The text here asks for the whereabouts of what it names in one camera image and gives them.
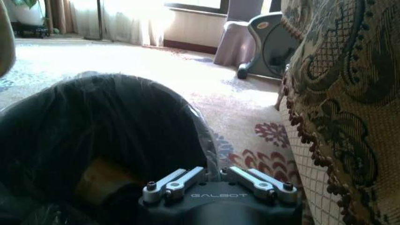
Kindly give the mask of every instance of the screw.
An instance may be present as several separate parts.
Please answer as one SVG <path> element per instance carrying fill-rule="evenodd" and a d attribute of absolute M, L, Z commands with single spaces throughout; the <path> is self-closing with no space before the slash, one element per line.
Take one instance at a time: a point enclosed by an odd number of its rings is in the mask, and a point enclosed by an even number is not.
<path fill-rule="evenodd" d="M 268 195 L 269 200 L 273 201 L 275 198 L 276 198 L 276 192 L 275 192 L 275 190 L 268 190 L 267 195 Z"/>
<path fill-rule="evenodd" d="M 172 197 L 172 192 L 171 192 L 171 190 L 167 190 L 167 191 L 165 191 L 165 197 L 167 197 L 167 198 L 171 198 L 171 197 Z"/>
<path fill-rule="evenodd" d="M 156 187 L 157 187 L 157 183 L 153 181 L 149 181 L 147 184 L 148 191 L 156 190 Z"/>
<path fill-rule="evenodd" d="M 292 191 L 293 190 L 293 184 L 291 182 L 284 182 L 283 183 L 283 189 L 285 189 L 287 191 Z"/>

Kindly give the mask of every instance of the white flower pot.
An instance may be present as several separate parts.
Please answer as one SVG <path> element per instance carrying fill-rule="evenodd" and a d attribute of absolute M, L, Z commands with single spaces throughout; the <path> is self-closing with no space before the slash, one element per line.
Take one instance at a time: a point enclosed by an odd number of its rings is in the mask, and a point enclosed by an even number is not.
<path fill-rule="evenodd" d="M 33 26 L 43 25 L 45 18 L 44 0 L 39 0 L 32 8 L 27 5 L 16 6 L 13 3 L 9 6 L 20 23 Z"/>

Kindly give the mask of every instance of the carpet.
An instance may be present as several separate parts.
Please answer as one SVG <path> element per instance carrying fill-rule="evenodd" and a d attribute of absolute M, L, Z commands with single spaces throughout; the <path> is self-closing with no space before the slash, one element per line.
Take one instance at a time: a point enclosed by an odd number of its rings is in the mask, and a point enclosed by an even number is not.
<path fill-rule="evenodd" d="M 152 79 L 201 111 L 216 137 L 220 165 L 257 168 L 301 190 L 281 117 L 279 82 L 236 78 L 213 55 L 120 43 L 17 39 L 16 64 L 0 79 L 0 109 L 84 71 Z"/>

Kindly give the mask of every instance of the sofa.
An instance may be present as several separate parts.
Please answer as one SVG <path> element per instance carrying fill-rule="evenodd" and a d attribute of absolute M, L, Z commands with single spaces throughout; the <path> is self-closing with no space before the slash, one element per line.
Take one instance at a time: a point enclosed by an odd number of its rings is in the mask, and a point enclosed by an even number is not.
<path fill-rule="evenodd" d="M 0 77 L 8 72 L 15 62 L 15 43 L 7 8 L 0 0 Z"/>
<path fill-rule="evenodd" d="M 277 103 L 313 222 L 400 224 L 400 1 L 283 0 Z"/>

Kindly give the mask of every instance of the window sill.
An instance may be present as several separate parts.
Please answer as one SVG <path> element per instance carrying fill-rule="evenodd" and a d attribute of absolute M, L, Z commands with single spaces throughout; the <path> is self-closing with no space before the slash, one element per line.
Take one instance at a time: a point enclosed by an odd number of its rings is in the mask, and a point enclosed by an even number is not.
<path fill-rule="evenodd" d="M 197 11 L 197 10 L 191 10 L 191 9 L 185 9 L 185 8 L 175 8 L 175 7 L 168 7 L 168 8 L 169 8 L 169 10 L 177 11 L 177 12 L 195 13 L 195 14 L 200 14 L 200 15 L 209 15 L 209 16 L 215 16 L 215 17 L 223 17 L 223 18 L 227 18 L 227 14 L 209 13 L 209 12 Z"/>

